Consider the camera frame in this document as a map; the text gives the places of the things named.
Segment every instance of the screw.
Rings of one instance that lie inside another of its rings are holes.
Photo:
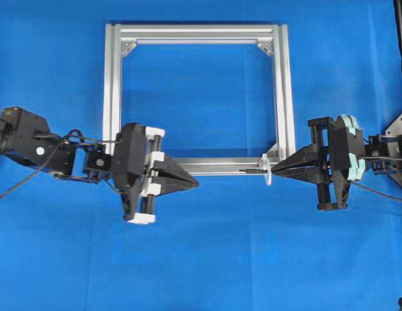
[[[43,147],[38,147],[36,152],[39,156],[42,156],[45,153],[45,149]]]
[[[98,160],[96,160],[96,165],[98,167],[102,167],[104,165],[104,161],[102,159],[98,159]]]

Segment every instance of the aluminum frame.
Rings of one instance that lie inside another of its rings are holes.
[[[138,45],[254,44],[272,57],[276,143],[262,157],[177,158],[194,176],[265,175],[296,151],[287,25],[111,25],[106,24],[103,140],[121,130],[122,59]],[[106,152],[113,154],[114,144]]]

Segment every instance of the black cable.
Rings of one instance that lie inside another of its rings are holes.
[[[77,133],[77,135],[79,135],[79,136],[83,136],[83,132],[82,131],[80,131],[80,130],[78,130],[78,129],[74,129],[74,130],[71,130],[66,136],[70,136],[70,135],[72,135],[73,133]]]
[[[109,185],[111,190],[113,190],[115,193],[123,194],[123,191],[120,191],[120,190],[116,189],[107,179],[104,179],[104,181]]]
[[[13,187],[9,188],[7,191],[2,193],[0,195],[0,200],[3,199],[5,196],[8,196],[11,192],[15,191],[17,188],[20,188],[20,186],[26,184],[28,181],[30,181],[32,178],[38,175],[39,172],[41,172],[47,165],[50,163],[51,159],[54,157],[54,155],[57,153],[57,150],[59,147],[67,141],[67,135],[62,138],[62,140],[55,146],[53,151],[50,153],[49,157],[45,160],[45,162],[40,165],[33,173],[28,175],[26,178],[21,180],[19,183],[14,185]]]
[[[96,146],[97,143],[76,143],[76,146]]]
[[[370,191],[370,192],[373,192],[373,193],[375,193],[375,194],[378,194],[379,196],[384,196],[385,198],[388,198],[388,199],[391,199],[391,200],[396,200],[396,201],[402,202],[402,198],[398,198],[398,197],[396,197],[396,196],[390,196],[390,195],[385,194],[385,193],[383,193],[383,192],[379,192],[379,191],[374,190],[374,189],[372,189],[372,188],[369,188],[369,187],[367,187],[367,186],[361,185],[360,183],[356,183],[355,181],[350,181],[350,182],[351,182],[353,185],[356,185],[356,186],[358,186],[358,187],[360,187],[360,188],[363,188],[363,189],[365,189],[365,190],[367,190],[367,191]]]
[[[365,160],[402,161],[402,157],[362,157]]]
[[[90,137],[84,137],[83,135],[78,136],[78,135],[70,135],[70,137],[74,138],[79,138],[80,140],[85,140],[85,141],[95,141],[96,143],[102,143],[102,144],[119,144],[119,141],[102,141],[100,139],[94,139]]]
[[[102,144],[119,144],[119,141],[102,141],[100,139],[94,139],[90,137],[85,137],[82,134],[81,135],[73,135],[71,133],[70,135],[67,135],[68,137],[72,138],[78,138],[82,143],[85,141],[95,141],[96,143],[102,143]],[[35,135],[34,138],[57,138],[58,136],[56,134],[46,134],[46,135]]]

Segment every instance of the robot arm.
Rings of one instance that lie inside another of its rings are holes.
[[[123,204],[123,219],[135,224],[152,223],[156,196],[198,186],[192,176],[160,151],[164,135],[161,129],[130,123],[123,126],[112,142],[84,137],[79,130],[60,137],[51,133],[42,117],[18,107],[4,109],[0,118],[0,155],[35,171],[0,199],[40,171],[54,179],[84,183],[113,179]],[[105,153],[104,143],[115,143],[113,155]],[[79,148],[86,153],[84,176],[73,176]],[[141,210],[137,211],[140,198]]]
[[[356,118],[349,115],[335,121],[331,117],[313,119],[308,126],[312,143],[275,165],[272,173],[315,184],[319,210],[347,208],[350,185],[369,169],[391,176],[402,188],[402,135],[370,136],[364,144]],[[327,132],[326,145],[323,131]],[[331,200],[331,183],[336,202]]]

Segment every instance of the blue cloth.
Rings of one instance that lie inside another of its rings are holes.
[[[298,147],[308,119],[354,115],[369,135],[402,111],[385,0],[0,0],[0,111],[101,137],[116,21],[287,23]],[[138,47],[123,74],[123,121],[165,128],[173,156],[259,156],[275,140],[270,60],[255,47]],[[0,192],[29,173],[0,158]],[[199,181],[136,227],[106,185],[41,174],[0,201],[0,311],[397,309],[402,204],[352,188],[348,210],[321,213],[315,187],[293,180]],[[363,183],[402,196],[385,177]]]

